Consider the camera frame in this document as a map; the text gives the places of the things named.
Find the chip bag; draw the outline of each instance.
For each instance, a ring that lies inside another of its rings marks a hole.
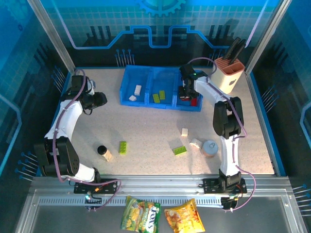
[[[164,213],[174,233],[205,232],[195,199],[189,200],[182,206],[166,209]]]
[[[158,233],[160,213],[160,203],[138,200],[127,196],[121,229],[140,233]]]

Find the green lego brick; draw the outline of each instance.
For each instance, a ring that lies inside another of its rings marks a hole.
[[[160,91],[160,100],[165,100],[165,91]]]
[[[160,98],[159,98],[158,94],[153,94],[152,96],[154,97],[154,102],[155,103],[160,103]]]
[[[180,154],[187,152],[187,149],[183,146],[183,147],[178,147],[176,149],[173,149],[173,151],[175,155],[180,155]]]
[[[120,142],[119,154],[126,154],[126,142]]]

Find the white block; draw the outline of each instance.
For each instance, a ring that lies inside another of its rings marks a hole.
[[[137,98],[135,96],[130,96],[130,98],[128,98],[130,101],[136,101]]]
[[[187,136],[188,136],[188,129],[183,128],[183,129],[181,130],[181,135],[182,135],[183,137],[187,137]]]
[[[190,145],[193,145],[193,146],[197,147],[198,149],[201,149],[203,143],[201,141],[199,141],[198,139],[194,138],[191,140]]]
[[[139,96],[140,95],[140,90],[141,90],[141,85],[136,85],[134,95]]]

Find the gear logo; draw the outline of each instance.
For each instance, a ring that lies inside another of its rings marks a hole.
[[[6,7],[17,22],[21,22],[28,16],[26,0],[0,0],[0,7]]]
[[[136,0],[136,2],[141,9],[145,10],[145,13],[159,17],[169,16],[169,13],[174,14],[176,9],[181,8],[181,4],[186,3],[185,0]]]

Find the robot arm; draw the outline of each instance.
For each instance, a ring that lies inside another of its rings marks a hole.
[[[52,140],[56,122],[60,117],[61,111],[77,95],[83,83],[83,76],[75,75],[71,79],[71,88],[61,99],[60,111],[54,124],[45,135],[44,142],[35,144],[39,167],[44,176],[57,177],[52,156]],[[90,168],[80,163],[79,157],[71,143],[71,137],[81,113],[85,112],[85,110],[92,111],[94,108],[106,104],[107,99],[104,93],[94,92],[95,82],[89,80],[88,77],[86,79],[87,85],[85,85],[83,92],[65,111],[60,120],[56,138],[56,154],[62,178],[69,177],[80,181],[92,182],[96,179],[98,171],[95,168]]]
[[[231,98],[214,85],[207,74],[194,71],[192,65],[180,68],[183,87],[179,88],[179,97],[183,99],[196,98],[201,94],[214,106],[213,127],[221,138],[222,163],[219,169],[219,181],[223,189],[234,186],[241,181],[241,172],[238,170],[238,135],[241,133],[237,119],[227,100],[230,100],[243,124],[241,100]]]

